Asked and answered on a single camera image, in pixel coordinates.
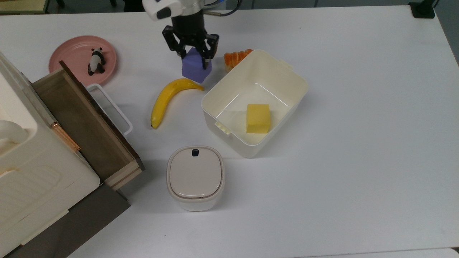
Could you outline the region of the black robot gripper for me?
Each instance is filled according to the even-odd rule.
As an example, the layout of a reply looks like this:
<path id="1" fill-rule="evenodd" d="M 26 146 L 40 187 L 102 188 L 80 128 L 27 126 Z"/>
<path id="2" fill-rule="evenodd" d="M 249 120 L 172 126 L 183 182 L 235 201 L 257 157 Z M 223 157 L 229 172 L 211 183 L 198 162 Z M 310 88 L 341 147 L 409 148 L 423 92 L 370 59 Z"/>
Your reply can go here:
<path id="1" fill-rule="evenodd" d="M 167 25 L 162 31 L 168 48 L 184 59 L 185 46 L 202 47 L 202 68 L 206 70 L 217 52 L 219 35 L 207 34 L 203 11 L 188 16 L 176 16 L 171 20 L 172 26 Z"/>

